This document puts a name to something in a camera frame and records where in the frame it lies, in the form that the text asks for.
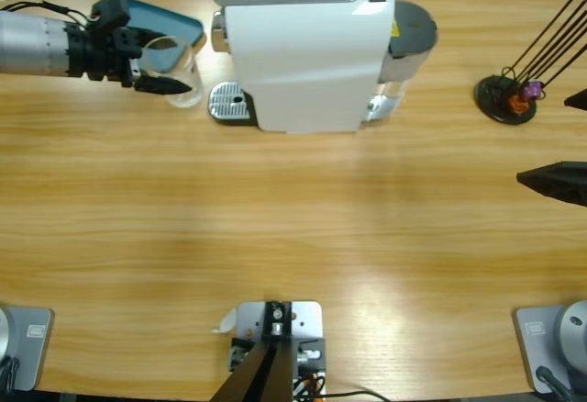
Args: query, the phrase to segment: wood grain surface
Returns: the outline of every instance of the wood grain surface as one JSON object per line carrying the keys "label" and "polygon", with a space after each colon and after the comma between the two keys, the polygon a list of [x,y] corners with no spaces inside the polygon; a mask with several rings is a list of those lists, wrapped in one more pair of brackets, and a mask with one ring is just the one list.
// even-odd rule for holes
{"label": "wood grain surface", "polygon": [[[206,30],[216,9],[144,1]],[[40,388],[208,399],[228,376],[212,329],[229,309],[310,299],[331,391],[529,390],[512,312],[587,296],[587,210],[515,174],[587,160],[587,114],[562,104],[587,57],[532,122],[500,125],[473,86],[566,0],[410,1],[439,43],[398,112],[356,134],[223,127],[205,104],[116,83],[2,75],[0,299],[55,311]],[[210,43],[197,60],[206,88],[233,78]]]}

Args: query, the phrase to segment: glass cup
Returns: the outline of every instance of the glass cup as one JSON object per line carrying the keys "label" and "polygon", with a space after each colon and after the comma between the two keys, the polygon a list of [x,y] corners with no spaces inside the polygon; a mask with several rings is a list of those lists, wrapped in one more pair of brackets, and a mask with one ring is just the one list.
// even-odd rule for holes
{"label": "glass cup", "polygon": [[143,47],[141,62],[149,76],[172,78],[192,88],[185,93],[166,95],[165,99],[173,106],[186,108],[195,106],[202,100],[204,89],[195,61],[195,52],[185,39],[153,39]]}

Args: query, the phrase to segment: orange object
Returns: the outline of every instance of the orange object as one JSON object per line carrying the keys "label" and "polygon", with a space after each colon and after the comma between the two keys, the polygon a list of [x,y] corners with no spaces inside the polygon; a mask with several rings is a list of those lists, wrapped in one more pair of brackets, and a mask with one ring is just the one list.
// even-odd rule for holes
{"label": "orange object", "polygon": [[507,99],[507,105],[509,105],[511,111],[517,115],[523,115],[530,109],[530,103],[524,101],[518,93],[511,95]]}

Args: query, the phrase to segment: label sticker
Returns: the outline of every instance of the label sticker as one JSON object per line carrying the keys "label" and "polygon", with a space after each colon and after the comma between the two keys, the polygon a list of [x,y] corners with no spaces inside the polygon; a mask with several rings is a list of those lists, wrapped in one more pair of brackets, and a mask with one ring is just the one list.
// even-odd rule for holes
{"label": "label sticker", "polygon": [[400,27],[397,25],[397,21],[393,21],[392,26],[392,37],[399,38],[400,37]]}
{"label": "label sticker", "polygon": [[44,338],[47,326],[31,324],[28,326],[27,338]]}
{"label": "label sticker", "polygon": [[528,335],[544,335],[546,334],[544,330],[544,324],[541,321],[538,322],[527,322],[526,323],[526,333]]}

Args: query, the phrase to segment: cable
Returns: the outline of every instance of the cable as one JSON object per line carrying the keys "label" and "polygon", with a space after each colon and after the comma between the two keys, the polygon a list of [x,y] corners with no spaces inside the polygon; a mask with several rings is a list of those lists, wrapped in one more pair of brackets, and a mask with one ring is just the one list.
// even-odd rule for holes
{"label": "cable", "polygon": [[[41,3],[33,3],[32,1],[17,1],[16,3],[12,3],[10,5],[2,7],[0,10],[5,10],[6,12],[17,12],[19,10],[26,9],[27,7],[41,7],[43,9],[47,9],[61,15],[65,15],[66,17],[70,18],[72,21],[74,21],[76,24],[82,27],[84,27],[84,24],[88,23],[88,17],[84,15],[82,12],[75,9],[70,9],[69,7],[54,5],[53,3],[49,3],[47,1],[42,1]],[[76,17],[74,17],[71,14],[75,14],[77,16],[82,17],[85,20],[85,23],[80,22]]]}
{"label": "cable", "polygon": [[327,395],[313,395],[313,396],[295,396],[293,400],[301,400],[301,399],[328,399],[331,397],[349,397],[349,396],[358,396],[358,395],[366,395],[366,396],[373,396],[381,400],[382,402],[392,402],[385,396],[380,395],[379,393],[375,393],[374,391],[370,390],[359,390],[359,391],[349,391],[348,393],[331,393]]}
{"label": "cable", "polygon": [[[305,382],[305,381],[310,381],[310,384],[306,384],[301,391],[299,391],[296,395],[294,395],[293,400],[302,400],[304,402],[310,402],[310,401],[317,400],[317,399],[328,399],[328,398],[334,398],[334,397],[349,397],[349,396],[366,395],[366,396],[376,397],[379,400],[381,400],[382,402],[392,402],[387,397],[382,396],[379,393],[376,393],[371,390],[357,390],[357,391],[348,391],[346,393],[330,393],[330,394],[322,395],[322,394],[320,394],[320,391],[322,391],[322,388],[324,388],[324,386],[326,385],[326,377],[325,376],[316,377],[314,375],[314,376],[303,377],[297,381],[297,384],[300,385],[302,382]],[[321,381],[322,385],[320,387],[318,387],[317,384],[320,381]],[[316,391],[310,393],[310,389],[312,388],[312,386],[314,387],[314,389]]]}
{"label": "cable", "polygon": [[536,369],[538,380],[547,385],[560,402],[575,402],[576,397],[572,390],[569,390],[559,379],[557,379],[549,368],[541,365]]}
{"label": "cable", "polygon": [[19,365],[20,361],[17,358],[9,358],[8,356],[0,362],[0,395],[14,393]]}

